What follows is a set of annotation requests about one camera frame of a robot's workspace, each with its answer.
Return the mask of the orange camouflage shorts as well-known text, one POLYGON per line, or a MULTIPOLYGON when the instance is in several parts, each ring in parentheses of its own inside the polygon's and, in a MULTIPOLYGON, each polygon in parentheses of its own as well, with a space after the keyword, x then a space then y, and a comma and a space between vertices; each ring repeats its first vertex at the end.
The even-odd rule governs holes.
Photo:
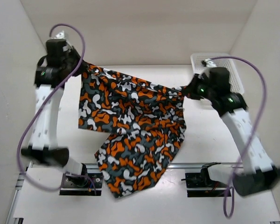
POLYGON ((108 133, 95 158, 115 198, 154 187, 184 141, 182 87, 90 64, 81 75, 80 129, 108 133))

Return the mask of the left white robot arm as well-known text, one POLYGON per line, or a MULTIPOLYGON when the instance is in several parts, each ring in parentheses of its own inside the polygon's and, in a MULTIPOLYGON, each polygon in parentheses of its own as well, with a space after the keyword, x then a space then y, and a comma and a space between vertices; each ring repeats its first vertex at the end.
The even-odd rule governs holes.
POLYGON ((65 79, 79 60, 79 55, 65 39, 46 42, 47 54, 42 57, 35 72, 36 119, 27 147, 21 155, 45 166, 59 167, 72 174, 72 181, 79 187, 88 183, 89 176, 83 165, 70 158, 68 148, 57 143, 57 120, 63 96, 65 79))

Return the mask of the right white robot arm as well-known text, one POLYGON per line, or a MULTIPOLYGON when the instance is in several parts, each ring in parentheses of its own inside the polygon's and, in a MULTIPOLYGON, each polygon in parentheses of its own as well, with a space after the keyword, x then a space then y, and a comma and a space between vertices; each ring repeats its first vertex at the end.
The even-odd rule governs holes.
POLYGON ((280 181, 280 166, 265 152, 250 120, 247 104, 240 93, 231 91, 230 73, 225 67, 207 68, 195 74, 182 94, 194 100, 207 99, 227 126, 240 153, 243 172, 219 162, 202 166, 200 181, 210 187, 215 182, 233 186, 240 196, 270 190, 280 181))

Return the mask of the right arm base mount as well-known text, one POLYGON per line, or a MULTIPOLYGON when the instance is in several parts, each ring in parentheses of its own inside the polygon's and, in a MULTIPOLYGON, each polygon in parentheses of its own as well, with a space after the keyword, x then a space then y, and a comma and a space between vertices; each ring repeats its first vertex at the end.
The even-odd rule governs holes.
POLYGON ((188 198, 224 197, 226 185, 216 181, 205 183, 200 173, 185 173, 181 181, 186 183, 188 198))

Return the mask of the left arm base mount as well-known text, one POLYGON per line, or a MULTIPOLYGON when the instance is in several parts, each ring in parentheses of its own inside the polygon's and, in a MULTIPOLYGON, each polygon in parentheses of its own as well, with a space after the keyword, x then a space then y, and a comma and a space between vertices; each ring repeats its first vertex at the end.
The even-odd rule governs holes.
POLYGON ((88 178, 64 174, 60 196, 101 196, 103 174, 96 169, 88 169, 88 178))

